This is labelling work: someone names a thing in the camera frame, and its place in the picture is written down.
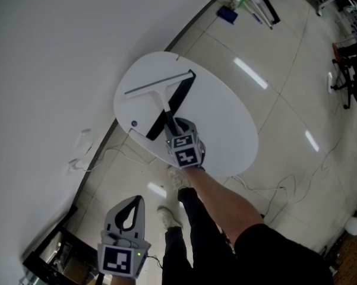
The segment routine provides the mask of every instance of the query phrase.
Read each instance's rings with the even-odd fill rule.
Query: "white wall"
[[[127,68],[208,1],[0,0],[0,284],[18,283],[24,250],[69,208],[78,133],[93,129],[93,153]]]

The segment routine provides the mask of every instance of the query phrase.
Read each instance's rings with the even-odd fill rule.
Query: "black cable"
[[[153,258],[157,261],[157,266],[160,267],[162,269],[162,265],[161,265],[161,262],[159,260],[159,258],[156,256],[156,255],[148,255],[147,258]]]

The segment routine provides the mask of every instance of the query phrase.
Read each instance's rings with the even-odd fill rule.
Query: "shoe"
[[[191,187],[190,181],[186,177],[185,173],[176,167],[171,166],[168,168],[168,178],[172,182],[175,190]]]
[[[333,52],[334,52],[334,57],[335,60],[342,66],[345,66],[345,59],[340,55],[338,52],[337,44],[334,42],[333,43]]]
[[[157,209],[157,215],[160,221],[164,225],[164,229],[167,230],[170,227],[181,227],[182,225],[174,219],[173,213],[166,207],[160,206]]]

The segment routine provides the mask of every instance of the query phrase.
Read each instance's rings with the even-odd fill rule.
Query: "forearm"
[[[111,280],[111,285],[135,285],[136,281],[130,278],[122,278],[113,276]]]
[[[184,169],[207,212],[234,245],[239,235],[255,224],[263,224],[259,212],[245,198],[222,186],[205,171]]]

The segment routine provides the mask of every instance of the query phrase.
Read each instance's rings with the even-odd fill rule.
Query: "black pants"
[[[343,57],[357,55],[357,42],[350,46],[341,47],[338,49],[338,53]]]
[[[193,268],[180,227],[168,228],[163,258],[163,285],[232,284],[236,258],[193,188],[178,191],[191,226]]]

